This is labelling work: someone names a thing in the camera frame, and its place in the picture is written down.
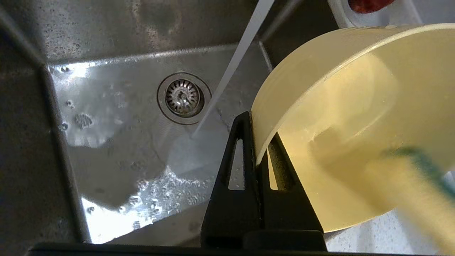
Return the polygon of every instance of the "running water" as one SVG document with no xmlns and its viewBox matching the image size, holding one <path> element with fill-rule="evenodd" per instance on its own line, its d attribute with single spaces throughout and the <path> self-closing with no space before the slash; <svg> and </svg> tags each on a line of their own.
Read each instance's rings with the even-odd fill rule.
<svg viewBox="0 0 455 256">
<path fill-rule="evenodd" d="M 232 75 L 234 74 L 240 61 L 245 55 L 245 52 L 247 51 L 248 47 L 253 41 L 254 36 L 258 32 L 259 27 L 261 26 L 262 22 L 265 19 L 265 16 L 267 16 L 270 7 L 272 7 L 273 1 L 274 0 L 259 0 L 258 4 L 256 5 L 253 15 L 251 15 L 251 19 L 248 22 L 247 28 L 245 29 L 245 32 L 243 33 L 242 38 L 238 43 L 237 49 L 235 50 L 234 55 L 232 56 L 232 59 L 229 62 L 229 65 L 226 68 L 226 71 L 224 72 L 224 75 L 221 78 L 220 83 L 218 84 L 217 89 L 213 94 L 212 99 L 208 103 L 208 107 L 207 110 L 205 111 L 204 117 L 199 122 L 199 125 L 197 126 L 193 135 L 197 134 L 197 132 L 201 129 L 210 112 L 215 107 L 215 104 L 218 102 L 221 93 L 226 88 L 226 85 L 228 85 L 229 80 L 231 80 Z"/>
</svg>

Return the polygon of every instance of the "sink drain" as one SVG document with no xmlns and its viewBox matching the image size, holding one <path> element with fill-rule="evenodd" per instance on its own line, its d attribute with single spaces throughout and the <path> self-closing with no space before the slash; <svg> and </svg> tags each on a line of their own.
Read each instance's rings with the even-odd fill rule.
<svg viewBox="0 0 455 256">
<path fill-rule="evenodd" d="M 158 105 L 163 114 L 178 124 L 195 124 L 202 118 L 198 114 L 208 104 L 212 94 L 207 85 L 189 73 L 176 73 L 166 77 L 158 87 Z"/>
</svg>

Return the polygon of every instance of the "stainless steel sink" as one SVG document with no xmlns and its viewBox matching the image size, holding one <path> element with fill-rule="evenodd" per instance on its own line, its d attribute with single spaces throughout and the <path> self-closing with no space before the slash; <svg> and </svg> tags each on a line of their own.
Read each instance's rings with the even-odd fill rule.
<svg viewBox="0 0 455 256">
<path fill-rule="evenodd" d="M 11 69 L 41 74 L 30 79 L 47 93 L 50 110 L 40 114 L 52 124 L 29 122 L 57 138 L 59 157 L 46 153 L 62 160 L 60 168 L 50 168 L 66 174 L 71 196 L 61 197 L 72 198 L 84 241 L 174 245 L 197 236 L 235 116 L 250 109 L 274 65 L 305 41 L 337 28 L 325 2 L 305 1 L 280 15 L 287 3 L 277 1 L 216 111 L 192 136 L 255 2 L 2 2 L 1 49 L 15 49 L 2 60 L 25 60 Z M 261 40 L 262 34 L 267 38 Z M 11 71 L 1 72 L 8 79 Z M 172 87 L 175 81 L 182 83 Z M 17 85 L 28 90 L 28 83 Z M 175 102 L 167 102 L 175 90 L 197 104 L 177 111 Z M 29 159 L 27 154 L 21 156 Z M 233 168 L 242 168 L 241 158 Z M 243 185 L 241 179 L 232 184 Z"/>
</svg>

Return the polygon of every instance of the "red object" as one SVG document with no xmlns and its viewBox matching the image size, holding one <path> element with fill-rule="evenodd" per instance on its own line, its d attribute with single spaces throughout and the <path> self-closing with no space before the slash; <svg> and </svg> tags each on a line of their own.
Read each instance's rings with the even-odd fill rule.
<svg viewBox="0 0 455 256">
<path fill-rule="evenodd" d="M 349 0 L 349 6 L 355 12 L 372 13 L 390 5 L 395 0 Z"/>
</svg>

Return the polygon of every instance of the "drain strainer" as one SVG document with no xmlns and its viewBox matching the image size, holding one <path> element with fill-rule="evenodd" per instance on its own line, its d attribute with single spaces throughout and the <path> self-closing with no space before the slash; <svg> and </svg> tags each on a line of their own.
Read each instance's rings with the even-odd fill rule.
<svg viewBox="0 0 455 256">
<path fill-rule="evenodd" d="M 198 114 L 208 104 L 212 94 L 198 77 L 188 73 L 176 73 L 166 77 L 157 93 L 158 105 L 163 114 L 179 124 L 195 124 Z"/>
</svg>

